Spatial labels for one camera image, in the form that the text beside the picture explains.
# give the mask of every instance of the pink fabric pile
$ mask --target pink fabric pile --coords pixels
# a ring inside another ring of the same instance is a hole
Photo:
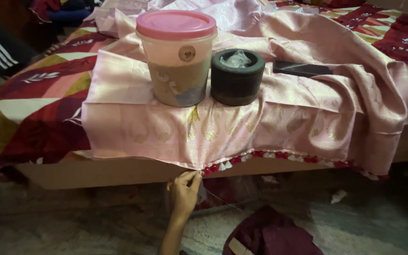
[[[138,9],[123,8],[128,1],[105,3],[122,11],[112,16],[107,5],[93,16],[101,31],[116,28],[120,38],[99,51],[82,106],[94,157],[145,157],[204,169],[252,151],[286,152],[294,159],[354,160],[385,175],[400,140],[408,143],[408,67],[332,20],[266,12],[256,0],[153,0],[139,2]],[[224,106],[209,94],[195,107],[159,103],[134,33],[134,18],[145,9],[212,15],[218,25],[214,52],[261,54],[267,65],[258,99],[242,107]],[[327,65],[334,75],[272,73],[275,60]]]

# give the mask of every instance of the bed sheet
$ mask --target bed sheet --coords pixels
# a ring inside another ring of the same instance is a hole
[[[281,8],[307,6],[294,1],[276,4]],[[371,4],[319,9],[321,15],[350,28],[387,56],[408,65],[408,14]],[[0,168],[27,162],[53,164],[92,157],[81,125],[81,106],[88,95],[97,51],[114,41],[116,39],[98,33],[94,21],[86,21],[56,54],[0,86]],[[253,152],[253,156],[265,157],[265,153]],[[274,157],[297,160],[283,154]],[[311,157],[301,160],[318,162]]]

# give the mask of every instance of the hand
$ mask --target hand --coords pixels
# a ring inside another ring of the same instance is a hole
[[[168,182],[166,190],[169,192],[171,217],[177,217],[177,220],[187,221],[193,212],[196,200],[198,200],[198,189],[202,181],[202,171],[185,171]],[[193,180],[190,187],[187,187],[189,181]]]

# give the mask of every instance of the round sticker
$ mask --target round sticker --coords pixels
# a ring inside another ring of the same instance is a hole
[[[196,50],[193,46],[183,46],[178,50],[178,58],[184,62],[192,61],[196,56]]]

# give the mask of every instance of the smartphone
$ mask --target smartphone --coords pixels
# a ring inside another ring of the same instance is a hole
[[[333,71],[330,70],[330,68],[323,65],[301,64],[288,61],[273,62],[273,72],[308,78],[316,75],[333,74]]]

